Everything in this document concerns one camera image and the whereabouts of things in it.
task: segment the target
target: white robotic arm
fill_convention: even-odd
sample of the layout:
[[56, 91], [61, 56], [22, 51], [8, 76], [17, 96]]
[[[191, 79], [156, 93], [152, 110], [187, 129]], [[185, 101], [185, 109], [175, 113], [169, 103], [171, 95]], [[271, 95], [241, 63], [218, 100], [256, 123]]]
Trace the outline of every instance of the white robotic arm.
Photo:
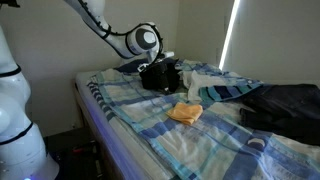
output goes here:
[[65, 0], [83, 21], [124, 59], [147, 53], [149, 63], [173, 56], [162, 52], [162, 38], [154, 23], [139, 24], [127, 33], [113, 32], [103, 12], [105, 0]]

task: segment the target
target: white wall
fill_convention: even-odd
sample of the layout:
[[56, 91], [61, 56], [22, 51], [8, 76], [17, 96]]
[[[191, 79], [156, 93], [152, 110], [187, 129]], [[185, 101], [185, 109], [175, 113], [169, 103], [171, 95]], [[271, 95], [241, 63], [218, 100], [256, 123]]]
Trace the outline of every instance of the white wall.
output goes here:
[[270, 83], [320, 85], [319, 7], [319, 0], [242, 0], [225, 69]]
[[176, 54], [217, 65], [233, 0], [181, 0]]
[[[79, 120], [71, 80], [76, 72], [117, 66], [120, 58], [62, 0], [21, 0], [0, 10], [0, 24], [16, 62], [31, 82], [31, 119], [43, 135], [70, 130]], [[107, 0], [105, 16], [115, 31], [153, 21], [174, 50], [179, 1]]]

